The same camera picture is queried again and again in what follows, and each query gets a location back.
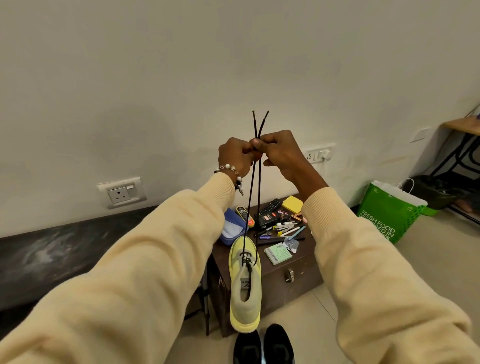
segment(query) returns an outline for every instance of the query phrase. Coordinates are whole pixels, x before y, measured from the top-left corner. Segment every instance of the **blue plastic container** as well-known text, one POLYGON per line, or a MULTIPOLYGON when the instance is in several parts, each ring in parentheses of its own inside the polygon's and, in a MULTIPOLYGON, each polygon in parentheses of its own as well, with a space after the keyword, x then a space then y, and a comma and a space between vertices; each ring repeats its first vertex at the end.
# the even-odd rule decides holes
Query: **blue plastic container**
POLYGON ((227 210, 225 211, 225 220, 226 221, 230 221, 231 223, 235 224, 235 225, 238 225, 238 226, 241 226, 241 233, 238 234, 237 236, 234 236, 233 238, 229 239, 229 238, 226 238, 225 236, 223 235, 220 235, 220 240, 223 241, 223 244, 225 245, 228 245, 228 246, 231 246, 234 241, 239 237, 239 236, 242 236, 245 232, 245 221, 237 215, 237 213, 235 213, 235 211, 233 211, 231 208, 227 208, 227 210))

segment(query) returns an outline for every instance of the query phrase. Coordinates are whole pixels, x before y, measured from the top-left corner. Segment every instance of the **dark marble surface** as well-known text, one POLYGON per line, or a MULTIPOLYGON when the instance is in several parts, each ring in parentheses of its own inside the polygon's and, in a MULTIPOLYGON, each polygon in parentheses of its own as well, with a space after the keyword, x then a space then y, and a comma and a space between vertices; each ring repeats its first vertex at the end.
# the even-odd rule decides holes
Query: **dark marble surface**
POLYGON ((0 239, 0 311, 38 301, 88 272, 153 207, 0 239))

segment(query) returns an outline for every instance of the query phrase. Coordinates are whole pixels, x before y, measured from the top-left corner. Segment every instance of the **cream sweater sleeve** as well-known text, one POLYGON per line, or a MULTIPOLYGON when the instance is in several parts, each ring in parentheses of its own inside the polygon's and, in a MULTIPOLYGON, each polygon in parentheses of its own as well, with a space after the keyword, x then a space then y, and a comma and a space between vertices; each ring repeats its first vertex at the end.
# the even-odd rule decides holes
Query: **cream sweater sleeve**
POLYGON ((234 194, 216 173, 162 203, 89 273, 47 294, 0 342, 0 363, 163 363, 234 194))
POLYGON ((374 225, 356 217, 332 188, 315 192, 302 212, 338 307, 338 343, 353 362, 480 362, 467 315, 436 294, 374 225))

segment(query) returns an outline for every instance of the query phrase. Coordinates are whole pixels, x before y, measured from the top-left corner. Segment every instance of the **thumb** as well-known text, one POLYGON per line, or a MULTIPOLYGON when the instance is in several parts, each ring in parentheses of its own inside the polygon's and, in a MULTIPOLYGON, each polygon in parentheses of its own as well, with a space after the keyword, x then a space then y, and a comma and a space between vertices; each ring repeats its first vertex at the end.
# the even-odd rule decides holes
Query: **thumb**
POLYGON ((252 139, 251 141, 252 145, 262 153, 267 153, 268 152, 268 144, 261 141, 260 139, 252 139))

